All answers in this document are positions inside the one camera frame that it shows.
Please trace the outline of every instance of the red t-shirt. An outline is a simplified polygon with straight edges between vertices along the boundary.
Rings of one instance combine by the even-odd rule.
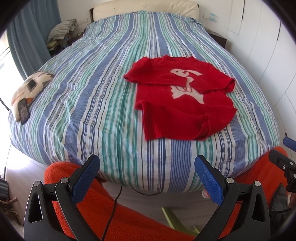
[[[135,109],[143,111],[146,140],[205,139],[237,111],[226,95],[235,80],[194,57],[143,57],[124,78],[138,84]]]

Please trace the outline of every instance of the bed sheet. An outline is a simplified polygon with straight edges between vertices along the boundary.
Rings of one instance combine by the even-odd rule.
[[[203,141],[145,141],[136,84],[123,75],[142,57],[194,56],[236,80],[228,93],[238,109],[222,131]],[[55,74],[21,125],[9,114],[12,144],[30,158],[82,165],[99,156],[100,176],[148,191],[203,188],[194,159],[204,155],[235,177],[279,144],[277,124],[245,68],[193,18],[163,12],[111,16],[88,25],[84,36],[40,69]]]

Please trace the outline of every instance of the white headboard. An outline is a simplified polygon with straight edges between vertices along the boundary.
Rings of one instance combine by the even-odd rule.
[[[197,2],[188,0],[115,0],[102,3],[90,10],[93,21],[117,14],[137,12],[170,12],[198,20]]]

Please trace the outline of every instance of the curtain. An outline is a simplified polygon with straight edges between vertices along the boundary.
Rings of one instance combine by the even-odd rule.
[[[9,25],[9,48],[24,80],[51,58],[47,37],[60,22],[57,0],[31,0]]]

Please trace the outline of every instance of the sweater sleeve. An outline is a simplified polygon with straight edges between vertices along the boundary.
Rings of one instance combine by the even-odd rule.
[[[234,89],[235,80],[208,64],[208,71],[203,75],[196,76],[190,85],[201,94],[218,90],[231,92]]]
[[[149,58],[143,57],[139,61],[133,63],[129,72],[123,77],[132,83],[144,83],[146,79],[143,78],[145,73],[152,72],[153,67]]]

